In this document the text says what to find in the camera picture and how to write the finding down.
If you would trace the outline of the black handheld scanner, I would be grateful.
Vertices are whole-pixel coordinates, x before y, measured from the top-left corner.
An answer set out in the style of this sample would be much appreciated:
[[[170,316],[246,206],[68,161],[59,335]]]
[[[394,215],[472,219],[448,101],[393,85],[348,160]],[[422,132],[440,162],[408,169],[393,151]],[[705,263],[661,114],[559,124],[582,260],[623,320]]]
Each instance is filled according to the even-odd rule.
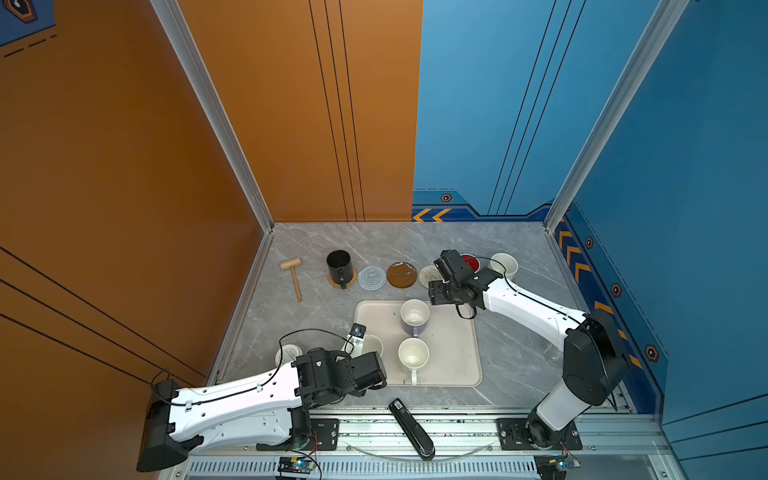
[[[433,440],[403,402],[396,398],[388,405],[388,409],[419,457],[424,461],[433,460],[436,454]]]

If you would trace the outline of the light blue mug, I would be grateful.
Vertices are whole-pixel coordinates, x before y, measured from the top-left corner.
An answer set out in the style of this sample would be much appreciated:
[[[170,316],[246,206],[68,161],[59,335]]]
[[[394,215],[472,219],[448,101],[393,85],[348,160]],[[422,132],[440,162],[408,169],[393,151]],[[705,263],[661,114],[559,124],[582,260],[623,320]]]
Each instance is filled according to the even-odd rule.
[[[361,354],[376,353],[380,358],[384,355],[384,345],[382,340],[373,334],[366,334],[363,338]]]

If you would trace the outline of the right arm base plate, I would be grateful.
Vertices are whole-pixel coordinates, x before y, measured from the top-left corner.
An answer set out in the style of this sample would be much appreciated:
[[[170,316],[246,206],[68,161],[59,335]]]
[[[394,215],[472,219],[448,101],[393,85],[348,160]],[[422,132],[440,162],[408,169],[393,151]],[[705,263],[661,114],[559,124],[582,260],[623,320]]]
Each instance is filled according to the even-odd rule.
[[[501,448],[512,450],[559,450],[583,449],[581,436],[574,421],[562,430],[555,431],[538,419],[499,418],[496,420]]]

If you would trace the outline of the beige serving tray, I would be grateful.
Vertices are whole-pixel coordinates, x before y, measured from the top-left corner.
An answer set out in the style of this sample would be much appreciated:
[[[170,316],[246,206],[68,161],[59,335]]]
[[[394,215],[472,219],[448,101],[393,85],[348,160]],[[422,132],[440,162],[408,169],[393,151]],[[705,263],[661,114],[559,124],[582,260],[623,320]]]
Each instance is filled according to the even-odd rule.
[[[474,387],[482,380],[475,326],[451,305],[430,308],[425,331],[418,337],[429,347],[430,359],[419,372],[419,384],[410,386],[398,360],[398,347],[408,338],[402,327],[400,308],[407,300],[366,300],[354,311],[354,322],[366,327],[366,334],[379,337],[384,345],[383,365],[387,382],[407,387]]]

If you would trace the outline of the white round lid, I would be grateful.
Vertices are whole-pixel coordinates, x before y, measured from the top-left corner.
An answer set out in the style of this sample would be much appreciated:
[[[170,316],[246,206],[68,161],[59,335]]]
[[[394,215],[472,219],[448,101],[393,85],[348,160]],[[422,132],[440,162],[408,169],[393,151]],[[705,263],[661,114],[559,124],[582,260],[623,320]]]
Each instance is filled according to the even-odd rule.
[[[286,363],[294,362],[303,354],[303,350],[296,344],[282,345],[275,354],[275,366],[280,367]]]

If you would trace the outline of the black mug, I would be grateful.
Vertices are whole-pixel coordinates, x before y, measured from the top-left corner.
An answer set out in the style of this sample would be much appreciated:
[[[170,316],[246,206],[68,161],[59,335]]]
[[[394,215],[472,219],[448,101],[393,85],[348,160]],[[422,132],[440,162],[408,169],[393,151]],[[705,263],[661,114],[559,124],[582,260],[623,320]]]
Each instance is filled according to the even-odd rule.
[[[353,265],[350,254],[345,250],[335,250],[326,257],[326,265],[333,280],[340,284],[343,289],[346,282],[353,276]]]

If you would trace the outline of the clear glass round coaster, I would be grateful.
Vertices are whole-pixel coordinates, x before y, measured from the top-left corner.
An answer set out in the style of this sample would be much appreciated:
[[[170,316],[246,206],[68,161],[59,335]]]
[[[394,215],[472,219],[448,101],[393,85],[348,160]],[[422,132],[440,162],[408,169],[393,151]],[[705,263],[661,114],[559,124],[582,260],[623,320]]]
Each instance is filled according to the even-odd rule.
[[[369,265],[359,271],[358,284],[365,291],[376,291],[387,283],[386,271],[376,265]]]

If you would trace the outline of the aluminium corner post left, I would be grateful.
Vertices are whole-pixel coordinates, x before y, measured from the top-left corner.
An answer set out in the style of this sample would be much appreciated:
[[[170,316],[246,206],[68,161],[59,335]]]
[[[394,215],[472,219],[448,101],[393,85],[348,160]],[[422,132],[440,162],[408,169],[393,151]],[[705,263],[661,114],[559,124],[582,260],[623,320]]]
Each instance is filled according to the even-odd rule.
[[[252,168],[227,115],[204,59],[177,1],[151,0],[177,59],[213,130],[222,151],[262,230],[271,234],[274,220],[258,186]]]

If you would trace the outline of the red mug white handle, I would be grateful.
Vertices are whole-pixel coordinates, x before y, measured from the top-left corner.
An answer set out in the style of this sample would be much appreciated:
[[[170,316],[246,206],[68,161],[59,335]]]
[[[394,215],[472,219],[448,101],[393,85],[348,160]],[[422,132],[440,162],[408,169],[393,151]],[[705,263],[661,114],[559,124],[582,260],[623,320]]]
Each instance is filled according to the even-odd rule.
[[[480,261],[474,255],[462,254],[461,258],[464,260],[466,265],[473,270],[474,273],[477,273],[481,269]]]

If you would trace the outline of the small wooden mallet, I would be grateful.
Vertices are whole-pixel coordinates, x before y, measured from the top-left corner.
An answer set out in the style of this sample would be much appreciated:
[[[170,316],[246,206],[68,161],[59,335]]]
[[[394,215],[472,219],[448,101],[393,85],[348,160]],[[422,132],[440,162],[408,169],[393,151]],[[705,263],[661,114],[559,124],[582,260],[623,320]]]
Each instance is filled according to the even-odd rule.
[[[295,294],[298,302],[302,301],[302,293],[298,281],[298,275],[297,275],[297,268],[302,265],[302,260],[297,257],[289,260],[285,260],[280,264],[280,268],[282,270],[287,270],[291,272],[291,277],[295,289]]]

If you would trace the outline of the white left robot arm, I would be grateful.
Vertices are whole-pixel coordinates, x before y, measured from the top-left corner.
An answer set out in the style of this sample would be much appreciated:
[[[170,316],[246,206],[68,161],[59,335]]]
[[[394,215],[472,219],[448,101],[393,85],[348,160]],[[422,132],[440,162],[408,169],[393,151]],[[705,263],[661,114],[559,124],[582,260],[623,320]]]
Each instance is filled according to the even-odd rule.
[[[238,442],[294,448],[312,436],[310,410],[362,397],[386,381],[377,352],[354,357],[314,348],[266,373],[215,386],[158,382],[151,388],[136,469],[160,471],[190,453]]]

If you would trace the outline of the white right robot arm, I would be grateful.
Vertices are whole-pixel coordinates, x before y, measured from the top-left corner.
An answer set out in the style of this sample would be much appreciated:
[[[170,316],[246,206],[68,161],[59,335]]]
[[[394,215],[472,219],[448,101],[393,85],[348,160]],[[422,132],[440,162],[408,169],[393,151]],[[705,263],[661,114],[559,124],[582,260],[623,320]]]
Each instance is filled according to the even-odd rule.
[[[434,261],[441,278],[429,283],[433,305],[466,305],[515,321],[562,354],[558,384],[531,410],[522,434],[535,449],[559,447],[568,427],[592,407],[614,399],[633,363],[614,320],[605,311],[584,312],[516,286],[507,272],[470,268],[456,250]]]

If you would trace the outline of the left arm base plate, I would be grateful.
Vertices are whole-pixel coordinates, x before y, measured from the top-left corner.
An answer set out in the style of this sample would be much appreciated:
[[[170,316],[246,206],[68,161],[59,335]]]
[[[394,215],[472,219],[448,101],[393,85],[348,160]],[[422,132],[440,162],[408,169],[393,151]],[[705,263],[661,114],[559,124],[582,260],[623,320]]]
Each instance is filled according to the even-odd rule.
[[[339,420],[336,418],[310,419],[309,423],[292,431],[292,435],[283,443],[269,446],[257,444],[257,451],[296,450],[305,453],[316,451],[334,451],[337,448]]]

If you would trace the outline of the woven rattan round coaster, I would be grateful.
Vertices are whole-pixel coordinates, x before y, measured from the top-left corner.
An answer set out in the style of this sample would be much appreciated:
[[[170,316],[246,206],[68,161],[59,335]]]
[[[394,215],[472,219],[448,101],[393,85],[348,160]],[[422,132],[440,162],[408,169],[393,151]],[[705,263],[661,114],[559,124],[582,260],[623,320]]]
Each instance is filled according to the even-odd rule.
[[[358,279],[358,270],[357,270],[355,267],[352,267],[352,269],[353,269],[353,276],[352,276],[352,278],[351,278],[351,279],[350,279],[348,282],[346,282],[346,284],[345,284],[345,287],[344,287],[344,288],[348,288],[348,287],[351,287],[352,285],[354,285],[354,284],[357,282],[357,279]],[[329,284],[330,284],[332,287],[334,287],[334,288],[336,288],[336,289],[343,289],[343,287],[342,287],[340,284],[336,283],[336,282],[333,280],[333,277],[332,277],[332,275],[331,275],[330,273],[327,275],[327,280],[328,280]]]

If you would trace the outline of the green circuit board left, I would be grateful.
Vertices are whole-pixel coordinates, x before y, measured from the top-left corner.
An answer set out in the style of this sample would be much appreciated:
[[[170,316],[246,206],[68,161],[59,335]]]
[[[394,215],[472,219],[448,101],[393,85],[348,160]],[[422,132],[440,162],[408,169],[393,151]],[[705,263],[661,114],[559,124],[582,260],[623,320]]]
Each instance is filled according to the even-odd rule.
[[[281,456],[278,460],[279,478],[305,479],[313,474],[319,474],[319,469],[314,461],[306,456]]]

